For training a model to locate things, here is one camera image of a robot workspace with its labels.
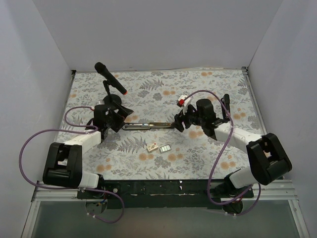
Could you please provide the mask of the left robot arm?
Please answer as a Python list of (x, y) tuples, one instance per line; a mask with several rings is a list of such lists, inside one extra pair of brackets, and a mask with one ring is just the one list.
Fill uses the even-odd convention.
[(43, 173), (43, 182), (68, 188), (88, 188), (94, 198), (105, 194), (105, 185), (100, 183), (100, 176), (83, 171), (83, 155), (93, 147), (101, 144), (107, 137), (109, 129), (119, 132), (125, 119), (133, 113), (114, 103), (113, 106), (99, 104), (86, 107), (93, 111), (93, 118), (83, 126), (84, 132), (63, 143), (54, 142), (50, 145)]

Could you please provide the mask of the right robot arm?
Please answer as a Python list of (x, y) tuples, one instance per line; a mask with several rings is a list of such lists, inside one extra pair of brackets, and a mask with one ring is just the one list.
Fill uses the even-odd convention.
[(200, 99), (195, 106), (190, 100), (185, 95), (179, 97), (177, 105), (181, 112), (174, 117), (172, 126), (183, 132), (197, 125), (207, 137), (227, 142), (245, 152), (249, 159), (248, 167), (228, 174), (223, 183), (210, 189), (213, 194), (235, 197), (249, 185), (268, 185), (292, 170), (291, 161), (275, 134), (254, 134), (231, 125), (228, 100), (221, 100), (225, 105), (221, 119), (216, 116), (209, 99)]

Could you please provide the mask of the grey black stapler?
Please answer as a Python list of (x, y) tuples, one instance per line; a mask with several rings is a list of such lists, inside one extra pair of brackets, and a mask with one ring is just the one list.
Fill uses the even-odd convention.
[(150, 130), (150, 129), (173, 129), (169, 122), (140, 122), (140, 123), (125, 123), (123, 130)]

